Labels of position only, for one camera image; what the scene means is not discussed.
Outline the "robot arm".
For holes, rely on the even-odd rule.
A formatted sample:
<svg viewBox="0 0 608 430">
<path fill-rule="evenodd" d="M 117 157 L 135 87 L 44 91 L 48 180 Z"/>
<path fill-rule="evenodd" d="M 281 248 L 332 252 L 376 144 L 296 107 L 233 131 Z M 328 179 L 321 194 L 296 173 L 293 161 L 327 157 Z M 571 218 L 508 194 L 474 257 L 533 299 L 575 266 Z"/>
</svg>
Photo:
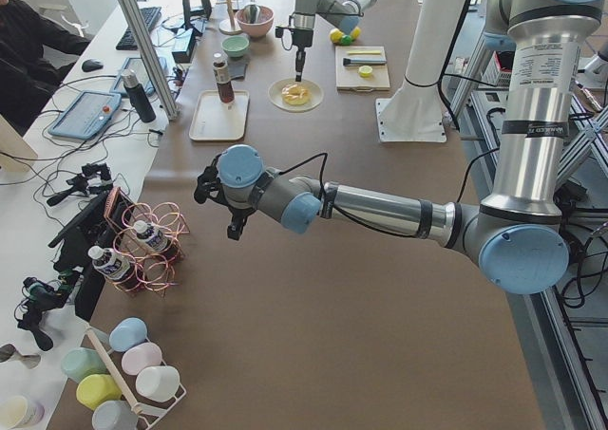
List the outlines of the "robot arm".
<svg viewBox="0 0 608 430">
<path fill-rule="evenodd" d="M 295 0 L 288 30 L 296 47 L 295 80 L 302 81 L 306 49 L 313 45 L 314 23 L 321 17 L 343 33 L 350 35 L 366 9 L 377 0 Z"/>
<path fill-rule="evenodd" d="M 399 87 L 364 118 L 379 138 L 366 150 L 354 134 L 329 141 L 332 171 L 289 164 L 313 132 L 354 116 L 322 108 L 301 131 L 276 130 L 236 144 L 212 162 L 213 198 L 232 219 L 230 238 L 263 214 L 302 234 L 337 219 L 393 237 L 433 241 L 458 252 L 503 290 L 533 294 L 566 273 L 568 250 L 555 205 L 580 47 L 600 25 L 604 0 L 488 0 L 484 43 L 515 48 L 490 193 L 459 200 L 464 165 L 456 132 L 442 122 L 437 90 L 468 0 L 424 0 Z"/>
</svg>

